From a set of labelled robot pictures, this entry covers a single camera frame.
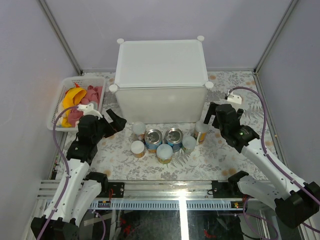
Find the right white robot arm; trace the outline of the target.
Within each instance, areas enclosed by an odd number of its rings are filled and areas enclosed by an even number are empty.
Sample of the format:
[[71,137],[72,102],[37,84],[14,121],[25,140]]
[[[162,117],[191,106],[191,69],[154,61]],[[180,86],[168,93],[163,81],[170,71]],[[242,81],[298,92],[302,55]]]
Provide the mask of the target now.
[[226,143],[251,160],[268,178],[271,185],[257,182],[244,171],[228,179],[228,192],[233,197],[249,195],[275,211],[278,218],[294,229],[320,210],[320,187],[307,183],[289,170],[274,154],[264,151],[260,136],[249,126],[242,125],[242,109],[231,104],[211,102],[204,124],[214,117],[212,126],[220,131]]

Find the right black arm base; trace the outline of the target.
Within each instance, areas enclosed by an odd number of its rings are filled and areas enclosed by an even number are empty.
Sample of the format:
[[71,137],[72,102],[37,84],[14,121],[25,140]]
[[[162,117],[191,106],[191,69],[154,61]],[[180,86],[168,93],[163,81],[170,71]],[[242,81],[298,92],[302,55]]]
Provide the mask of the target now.
[[249,174],[243,170],[230,176],[227,181],[211,181],[211,189],[207,190],[207,194],[216,199],[243,198],[244,194],[238,187],[241,178]]

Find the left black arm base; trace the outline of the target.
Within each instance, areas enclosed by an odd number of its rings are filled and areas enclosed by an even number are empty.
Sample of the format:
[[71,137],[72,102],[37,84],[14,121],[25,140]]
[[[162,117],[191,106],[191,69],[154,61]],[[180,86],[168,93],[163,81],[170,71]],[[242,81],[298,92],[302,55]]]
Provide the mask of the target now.
[[98,198],[123,198],[125,192],[124,182],[109,182],[108,176],[101,172],[90,172],[85,180],[93,180],[101,185],[101,191]]

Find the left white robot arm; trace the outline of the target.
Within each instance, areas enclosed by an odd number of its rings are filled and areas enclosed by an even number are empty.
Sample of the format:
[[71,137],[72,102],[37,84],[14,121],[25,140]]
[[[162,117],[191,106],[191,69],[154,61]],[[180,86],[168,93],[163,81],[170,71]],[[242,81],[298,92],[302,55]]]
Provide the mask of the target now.
[[108,122],[93,104],[74,107],[83,113],[77,124],[78,132],[67,154],[62,154],[65,170],[55,194],[43,216],[34,217],[31,230],[38,240],[77,240],[81,221],[96,197],[110,192],[108,177],[100,172],[88,172],[98,152],[98,143],[122,131],[126,119],[111,109]]

